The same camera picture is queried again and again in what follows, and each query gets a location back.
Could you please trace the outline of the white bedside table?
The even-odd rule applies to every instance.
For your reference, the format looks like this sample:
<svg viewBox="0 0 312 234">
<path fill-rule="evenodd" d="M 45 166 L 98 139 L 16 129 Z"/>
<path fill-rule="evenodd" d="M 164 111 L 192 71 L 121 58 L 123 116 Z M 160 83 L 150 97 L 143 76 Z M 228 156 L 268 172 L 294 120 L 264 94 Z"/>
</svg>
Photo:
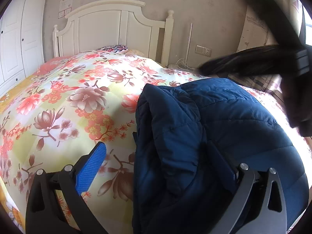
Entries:
<svg viewBox="0 0 312 234">
<path fill-rule="evenodd" d="M 186 65 L 170 64 L 167 67 L 167 74 L 200 74 L 196 68 L 191 68 Z"/>
</svg>

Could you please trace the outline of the floral bed quilt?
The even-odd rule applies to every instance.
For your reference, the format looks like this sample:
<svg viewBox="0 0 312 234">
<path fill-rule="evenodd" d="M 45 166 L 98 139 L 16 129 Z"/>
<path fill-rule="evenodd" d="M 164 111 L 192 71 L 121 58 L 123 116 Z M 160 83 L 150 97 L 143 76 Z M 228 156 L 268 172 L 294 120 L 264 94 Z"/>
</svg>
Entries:
<svg viewBox="0 0 312 234">
<path fill-rule="evenodd" d="M 133 167 L 141 163 L 133 133 L 144 88 L 174 98 L 167 104 L 155 93 L 148 95 L 152 111 L 160 115 L 155 137 L 166 144 L 161 151 L 167 166 L 190 163 L 195 174 L 203 139 L 248 163 L 254 157 L 265 165 L 281 160 L 288 223 L 298 218 L 308 199 L 303 155 L 309 148 L 303 140 L 290 140 L 286 123 L 271 115 L 260 93 L 227 79 L 165 69 L 139 56 L 89 51 L 50 60 L 3 108 L 1 204 L 20 231 L 35 172 L 72 164 L 103 142 L 107 156 L 82 198 L 110 233 L 132 233 Z"/>
</svg>

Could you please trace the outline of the white wardrobe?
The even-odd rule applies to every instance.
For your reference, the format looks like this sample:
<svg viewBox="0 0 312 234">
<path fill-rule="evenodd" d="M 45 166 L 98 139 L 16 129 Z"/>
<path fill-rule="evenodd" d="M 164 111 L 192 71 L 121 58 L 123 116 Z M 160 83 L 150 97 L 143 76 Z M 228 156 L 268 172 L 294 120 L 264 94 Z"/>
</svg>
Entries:
<svg viewBox="0 0 312 234">
<path fill-rule="evenodd" d="M 1 96 L 44 63 L 46 0 L 12 0 L 1 17 Z"/>
</svg>

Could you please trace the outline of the white wooden headboard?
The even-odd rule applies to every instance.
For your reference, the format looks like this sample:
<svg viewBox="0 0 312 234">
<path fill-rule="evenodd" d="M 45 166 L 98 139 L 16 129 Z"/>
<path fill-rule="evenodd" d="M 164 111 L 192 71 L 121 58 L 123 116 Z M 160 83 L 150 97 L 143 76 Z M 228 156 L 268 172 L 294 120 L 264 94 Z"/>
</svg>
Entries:
<svg viewBox="0 0 312 234">
<path fill-rule="evenodd" d="M 160 64 L 169 64 L 174 11 L 165 21 L 146 18 L 144 2 L 135 0 L 100 0 L 83 5 L 65 16 L 63 30 L 55 25 L 52 33 L 55 57 L 74 56 L 107 45 L 125 45 L 152 60 L 161 49 Z"/>
</svg>

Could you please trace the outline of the patterned window curtain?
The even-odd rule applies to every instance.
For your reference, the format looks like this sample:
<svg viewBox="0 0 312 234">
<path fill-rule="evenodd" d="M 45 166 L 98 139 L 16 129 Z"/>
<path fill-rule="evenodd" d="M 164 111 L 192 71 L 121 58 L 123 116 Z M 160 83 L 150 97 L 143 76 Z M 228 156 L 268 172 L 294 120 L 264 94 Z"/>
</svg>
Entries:
<svg viewBox="0 0 312 234">
<path fill-rule="evenodd" d="M 281 2 L 284 12 L 289 16 L 296 34 L 300 34 L 302 25 L 302 3 L 300 0 L 278 0 Z M 244 27 L 237 51 L 243 51 L 255 47 L 263 47 L 274 44 L 272 34 L 255 15 L 250 7 L 247 7 Z M 279 75 L 261 75 L 256 77 L 239 77 L 230 74 L 229 78 L 245 87 L 253 88 L 272 94 L 280 87 L 281 77 Z"/>
</svg>

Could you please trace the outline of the colourful patterned pillow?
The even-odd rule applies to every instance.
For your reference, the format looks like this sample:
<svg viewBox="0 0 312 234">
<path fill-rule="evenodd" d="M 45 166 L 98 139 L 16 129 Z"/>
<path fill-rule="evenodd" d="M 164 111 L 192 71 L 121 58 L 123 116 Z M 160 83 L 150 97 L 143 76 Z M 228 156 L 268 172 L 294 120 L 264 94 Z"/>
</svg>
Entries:
<svg viewBox="0 0 312 234">
<path fill-rule="evenodd" d="M 108 45 L 99 48 L 98 51 L 110 53 L 126 53 L 128 52 L 128 47 L 125 45 Z"/>
</svg>

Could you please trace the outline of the silver pole desk lamp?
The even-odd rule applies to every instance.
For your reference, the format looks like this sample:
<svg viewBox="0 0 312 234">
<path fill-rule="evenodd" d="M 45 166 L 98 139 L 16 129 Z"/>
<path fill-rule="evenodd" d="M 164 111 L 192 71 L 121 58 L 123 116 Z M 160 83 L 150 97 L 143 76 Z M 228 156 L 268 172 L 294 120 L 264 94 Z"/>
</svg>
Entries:
<svg viewBox="0 0 312 234">
<path fill-rule="evenodd" d="M 185 53 L 185 56 L 184 56 L 184 64 L 185 64 L 186 67 L 188 67 L 187 63 L 188 63 L 188 56 L 189 56 L 189 50 L 190 50 L 192 29 L 193 29 L 193 23 L 190 23 L 188 39 L 187 39 L 187 46 L 186 46 L 186 53 Z"/>
</svg>

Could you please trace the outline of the wall paper notice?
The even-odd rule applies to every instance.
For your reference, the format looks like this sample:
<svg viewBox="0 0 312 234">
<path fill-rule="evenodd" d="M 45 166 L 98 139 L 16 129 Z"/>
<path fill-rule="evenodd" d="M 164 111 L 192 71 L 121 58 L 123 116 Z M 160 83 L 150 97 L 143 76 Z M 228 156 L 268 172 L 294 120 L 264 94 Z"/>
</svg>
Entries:
<svg viewBox="0 0 312 234">
<path fill-rule="evenodd" d="M 64 18 L 72 10 L 73 0 L 61 0 L 59 4 L 58 19 Z"/>
</svg>

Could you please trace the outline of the blue quilted puffer jacket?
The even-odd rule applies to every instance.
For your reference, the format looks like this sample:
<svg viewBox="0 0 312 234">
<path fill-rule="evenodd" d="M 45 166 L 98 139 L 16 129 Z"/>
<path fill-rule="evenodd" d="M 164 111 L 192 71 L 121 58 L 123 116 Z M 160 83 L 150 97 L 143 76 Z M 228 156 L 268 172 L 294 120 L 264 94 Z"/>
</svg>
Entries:
<svg viewBox="0 0 312 234">
<path fill-rule="evenodd" d="M 286 233 L 307 209 L 292 141 L 234 82 L 147 84 L 136 109 L 134 233 Z"/>
</svg>

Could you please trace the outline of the beige dotted pillow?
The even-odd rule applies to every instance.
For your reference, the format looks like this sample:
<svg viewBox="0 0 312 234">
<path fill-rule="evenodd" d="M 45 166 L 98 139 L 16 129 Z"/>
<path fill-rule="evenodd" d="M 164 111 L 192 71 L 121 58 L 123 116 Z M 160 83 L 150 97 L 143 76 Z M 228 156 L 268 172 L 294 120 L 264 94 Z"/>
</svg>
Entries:
<svg viewBox="0 0 312 234">
<path fill-rule="evenodd" d="M 126 52 L 127 55 L 136 55 L 136 56 L 141 56 L 141 57 L 146 57 L 146 55 L 143 52 L 140 52 L 139 50 L 135 49 L 129 49 Z"/>
</svg>

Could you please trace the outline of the wall power socket plate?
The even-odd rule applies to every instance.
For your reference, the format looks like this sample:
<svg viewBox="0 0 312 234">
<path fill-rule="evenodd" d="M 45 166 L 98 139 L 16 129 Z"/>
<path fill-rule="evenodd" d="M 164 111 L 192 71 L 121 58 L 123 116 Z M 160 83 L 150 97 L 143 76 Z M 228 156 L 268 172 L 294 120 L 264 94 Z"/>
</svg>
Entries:
<svg viewBox="0 0 312 234">
<path fill-rule="evenodd" d="M 200 54 L 202 56 L 211 57 L 212 50 L 210 48 L 203 47 L 201 45 L 196 45 L 195 53 Z"/>
</svg>

